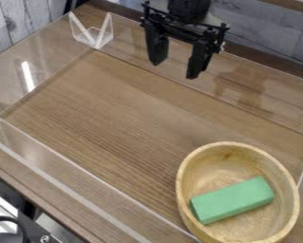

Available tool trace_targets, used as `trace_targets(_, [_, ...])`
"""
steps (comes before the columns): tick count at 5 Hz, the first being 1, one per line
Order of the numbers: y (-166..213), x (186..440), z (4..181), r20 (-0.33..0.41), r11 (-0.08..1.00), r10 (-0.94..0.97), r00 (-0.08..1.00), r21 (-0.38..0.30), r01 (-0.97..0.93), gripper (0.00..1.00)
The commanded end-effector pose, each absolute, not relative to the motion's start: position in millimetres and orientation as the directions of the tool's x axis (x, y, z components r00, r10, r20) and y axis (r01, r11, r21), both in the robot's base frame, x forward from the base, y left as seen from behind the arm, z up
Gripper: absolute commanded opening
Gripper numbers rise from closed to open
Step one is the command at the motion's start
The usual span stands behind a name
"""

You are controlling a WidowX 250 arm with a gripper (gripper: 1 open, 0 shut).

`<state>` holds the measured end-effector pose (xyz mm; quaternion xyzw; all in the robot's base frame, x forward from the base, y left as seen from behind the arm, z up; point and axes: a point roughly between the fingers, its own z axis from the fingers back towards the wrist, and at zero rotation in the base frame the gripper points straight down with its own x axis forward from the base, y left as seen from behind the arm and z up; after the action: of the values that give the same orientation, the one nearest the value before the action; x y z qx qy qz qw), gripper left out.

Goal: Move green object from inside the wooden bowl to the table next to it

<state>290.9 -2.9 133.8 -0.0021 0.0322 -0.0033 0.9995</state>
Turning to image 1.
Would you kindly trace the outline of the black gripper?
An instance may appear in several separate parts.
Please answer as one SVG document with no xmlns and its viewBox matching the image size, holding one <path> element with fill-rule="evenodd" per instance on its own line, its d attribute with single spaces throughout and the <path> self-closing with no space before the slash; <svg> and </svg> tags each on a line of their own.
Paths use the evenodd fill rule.
<svg viewBox="0 0 303 243">
<path fill-rule="evenodd" d="M 212 0 L 168 0 L 161 7 L 145 0 L 141 26 L 146 33 L 149 60 L 160 65 L 168 58 L 169 39 L 193 45 L 188 78 L 197 79 L 206 70 L 214 53 L 225 45 L 230 29 L 226 21 L 210 14 Z"/>
</svg>

